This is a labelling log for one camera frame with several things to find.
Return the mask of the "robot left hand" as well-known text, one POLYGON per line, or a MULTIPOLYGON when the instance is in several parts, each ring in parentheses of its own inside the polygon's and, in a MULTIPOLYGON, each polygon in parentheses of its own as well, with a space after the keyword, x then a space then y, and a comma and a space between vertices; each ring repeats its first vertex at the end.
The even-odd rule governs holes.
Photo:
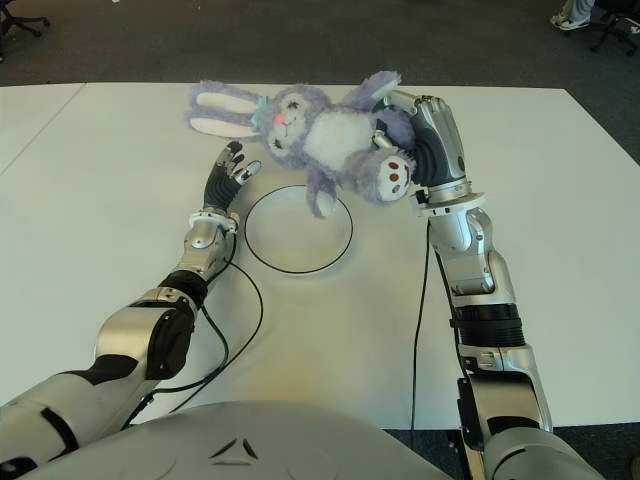
POLYGON ((204 208, 227 211, 241 187, 261 170, 260 161, 241 165, 244 161, 242 148, 240 142, 231 141, 216 158, 204 187, 204 208))

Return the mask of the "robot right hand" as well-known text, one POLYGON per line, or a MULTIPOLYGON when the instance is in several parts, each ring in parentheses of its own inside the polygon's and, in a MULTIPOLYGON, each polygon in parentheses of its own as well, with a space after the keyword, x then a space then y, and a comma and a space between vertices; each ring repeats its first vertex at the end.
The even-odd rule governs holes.
POLYGON ((409 150, 415 161, 414 185, 431 190, 467 180, 461 135, 442 98, 394 90, 374 107, 375 111, 385 109, 402 110, 408 116, 414 134, 409 150))

